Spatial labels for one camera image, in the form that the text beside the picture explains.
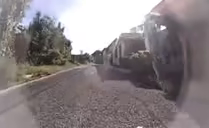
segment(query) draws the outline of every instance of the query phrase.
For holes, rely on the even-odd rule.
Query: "white sky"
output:
[[[57,0],[55,6],[55,0],[48,0],[46,5],[34,1],[37,4],[34,2],[32,9],[40,10],[41,6],[42,12],[55,13],[73,42],[72,53],[79,54],[80,50],[93,53],[107,47],[120,33],[141,24],[144,15],[161,0]]]

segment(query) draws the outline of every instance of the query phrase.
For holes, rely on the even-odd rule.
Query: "green tree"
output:
[[[27,59],[30,64],[65,64],[71,56],[71,41],[64,35],[64,27],[49,16],[36,13],[28,27],[31,35]]]

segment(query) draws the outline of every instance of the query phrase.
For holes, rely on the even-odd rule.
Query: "blurred object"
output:
[[[177,105],[209,128],[209,0],[163,0],[152,12],[177,24],[184,64]]]

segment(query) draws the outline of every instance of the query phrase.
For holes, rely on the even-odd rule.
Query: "grass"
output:
[[[28,82],[34,79],[41,78],[43,76],[51,75],[61,70],[70,69],[78,65],[73,63],[67,63],[63,66],[58,65],[43,65],[43,66],[29,66],[18,65],[16,74],[16,83]]]

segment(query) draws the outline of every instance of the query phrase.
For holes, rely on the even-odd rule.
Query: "gravel road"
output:
[[[101,65],[0,93],[0,128],[198,128],[194,124],[160,90]]]

